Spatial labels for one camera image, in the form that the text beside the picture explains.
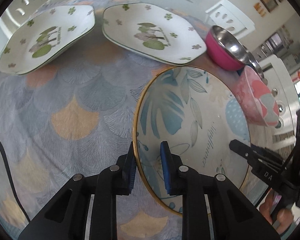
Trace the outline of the right hand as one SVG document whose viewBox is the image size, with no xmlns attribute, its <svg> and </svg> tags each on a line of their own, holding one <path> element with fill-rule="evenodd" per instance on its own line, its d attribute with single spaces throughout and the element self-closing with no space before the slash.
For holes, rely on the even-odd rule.
<svg viewBox="0 0 300 240">
<path fill-rule="evenodd" d="M 265 201 L 263 204 L 260 205 L 259 211 L 260 213 L 265 217 L 265 219 L 270 223 L 273 224 L 273 220 L 271 218 L 271 208 L 273 206 L 274 202 L 274 191 L 270 190 L 269 193 L 267 194 Z M 291 210 L 284 208 L 281 209 L 276 216 L 275 221 L 278 221 L 279 225 L 276 228 L 276 231 L 279 235 L 283 234 L 292 224 L 294 219 L 293 213 Z"/>
</svg>

